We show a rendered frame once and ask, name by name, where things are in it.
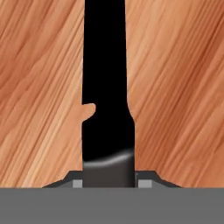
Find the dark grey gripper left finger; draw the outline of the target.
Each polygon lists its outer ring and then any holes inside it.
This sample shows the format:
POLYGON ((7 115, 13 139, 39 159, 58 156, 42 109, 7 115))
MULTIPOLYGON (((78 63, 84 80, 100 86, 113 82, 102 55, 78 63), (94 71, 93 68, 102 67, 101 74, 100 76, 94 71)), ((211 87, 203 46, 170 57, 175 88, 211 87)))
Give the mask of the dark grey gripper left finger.
POLYGON ((69 171, 63 179, 45 186, 45 188, 54 187, 82 188, 82 171, 69 171))

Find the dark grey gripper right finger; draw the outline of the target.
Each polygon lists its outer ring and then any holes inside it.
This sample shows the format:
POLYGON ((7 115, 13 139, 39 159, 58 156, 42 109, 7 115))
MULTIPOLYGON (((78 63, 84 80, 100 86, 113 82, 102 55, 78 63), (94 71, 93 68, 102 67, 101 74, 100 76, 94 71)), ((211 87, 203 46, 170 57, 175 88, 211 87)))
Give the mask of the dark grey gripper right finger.
POLYGON ((159 188, 170 187, 179 188, 172 182, 162 179, 155 171, 137 171, 136 172, 136 187, 137 188, 159 188))

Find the black knife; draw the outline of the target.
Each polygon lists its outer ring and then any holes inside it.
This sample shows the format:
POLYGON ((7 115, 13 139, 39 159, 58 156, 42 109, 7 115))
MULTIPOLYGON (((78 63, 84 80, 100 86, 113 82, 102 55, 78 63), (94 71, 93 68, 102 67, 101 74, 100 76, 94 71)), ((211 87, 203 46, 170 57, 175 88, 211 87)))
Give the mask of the black knife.
POLYGON ((85 0, 82 185, 133 187, 135 124, 127 103, 125 0, 85 0))

